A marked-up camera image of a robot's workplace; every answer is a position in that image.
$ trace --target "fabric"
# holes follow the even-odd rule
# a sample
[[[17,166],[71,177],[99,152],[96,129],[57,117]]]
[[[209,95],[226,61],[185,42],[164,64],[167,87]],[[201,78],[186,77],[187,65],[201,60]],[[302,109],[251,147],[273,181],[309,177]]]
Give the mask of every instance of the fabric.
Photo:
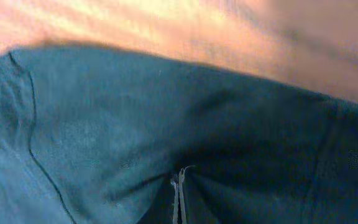
[[[149,55],[13,50],[0,223],[358,223],[358,105]]]

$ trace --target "blurred background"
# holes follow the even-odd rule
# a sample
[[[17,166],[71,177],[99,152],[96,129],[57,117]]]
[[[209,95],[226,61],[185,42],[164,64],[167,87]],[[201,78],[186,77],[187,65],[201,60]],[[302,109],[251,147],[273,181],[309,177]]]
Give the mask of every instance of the blurred background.
[[[0,54],[71,42],[203,63],[358,103],[358,0],[0,0]]]

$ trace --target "wooden table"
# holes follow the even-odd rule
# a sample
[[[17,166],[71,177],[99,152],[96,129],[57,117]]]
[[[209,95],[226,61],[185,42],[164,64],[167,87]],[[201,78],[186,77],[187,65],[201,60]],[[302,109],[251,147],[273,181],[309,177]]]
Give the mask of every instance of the wooden table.
[[[355,0],[0,0],[0,54],[87,42],[358,102]]]

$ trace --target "clothing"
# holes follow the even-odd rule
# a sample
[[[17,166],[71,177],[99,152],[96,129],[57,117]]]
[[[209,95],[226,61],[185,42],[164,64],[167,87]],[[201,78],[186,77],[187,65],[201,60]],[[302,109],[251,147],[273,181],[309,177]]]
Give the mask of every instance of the clothing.
[[[358,223],[358,105],[118,50],[0,57],[0,223],[175,222]]]

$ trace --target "garment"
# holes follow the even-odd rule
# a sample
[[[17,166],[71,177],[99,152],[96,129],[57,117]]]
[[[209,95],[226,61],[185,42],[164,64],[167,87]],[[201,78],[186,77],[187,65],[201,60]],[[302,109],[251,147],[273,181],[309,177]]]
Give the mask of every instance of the garment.
[[[358,105],[125,51],[13,50],[0,223],[358,223]]]

